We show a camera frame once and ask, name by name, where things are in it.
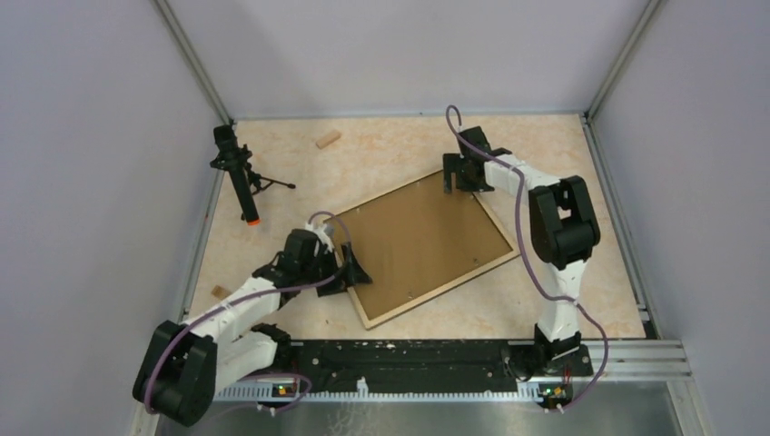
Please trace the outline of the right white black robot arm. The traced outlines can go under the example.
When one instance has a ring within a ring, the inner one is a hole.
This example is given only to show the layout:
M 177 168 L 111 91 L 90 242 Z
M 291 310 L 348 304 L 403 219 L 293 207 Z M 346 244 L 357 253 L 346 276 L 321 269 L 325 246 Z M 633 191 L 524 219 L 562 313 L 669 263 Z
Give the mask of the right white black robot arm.
M 511 151 L 489 145 L 476 126 L 455 131 L 456 154 L 444 154 L 444 191 L 469 193 L 503 191 L 514 196 L 517 241 L 523 241 L 521 208 L 528 208 L 532 249 L 545 278 L 535 275 L 526 253 L 521 255 L 547 306 L 534 330 L 532 361 L 545 374 L 556 374 L 579 350 L 579 294 L 587 262 L 601 237 L 585 180 L 559 178 L 518 159 Z

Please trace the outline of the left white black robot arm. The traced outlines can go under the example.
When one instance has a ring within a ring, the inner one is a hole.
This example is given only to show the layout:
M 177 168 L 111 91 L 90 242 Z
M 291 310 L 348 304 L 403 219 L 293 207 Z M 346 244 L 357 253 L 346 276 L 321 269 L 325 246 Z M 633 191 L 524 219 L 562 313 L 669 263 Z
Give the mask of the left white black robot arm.
M 275 376 L 290 367 L 284 332 L 261 325 L 262 318 L 305 290 L 326 296 L 371 281 L 351 239 L 333 242 L 326 224 L 294 229 L 230 296 L 190 320 L 154 329 L 132 396 L 148 413 L 191 427 L 222 389 L 259 370 Z

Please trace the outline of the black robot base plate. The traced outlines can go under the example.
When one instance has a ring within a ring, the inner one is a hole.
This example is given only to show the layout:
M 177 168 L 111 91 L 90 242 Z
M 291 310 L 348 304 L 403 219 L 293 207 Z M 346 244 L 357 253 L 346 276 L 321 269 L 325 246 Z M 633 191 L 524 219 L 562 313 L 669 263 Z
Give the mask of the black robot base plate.
M 509 340 L 307 340 L 279 347 L 264 373 L 294 373 L 313 393 L 352 392 L 365 381 L 373 393 L 513 392 L 524 382 L 591 377 L 587 347 L 548 361 L 532 342 Z

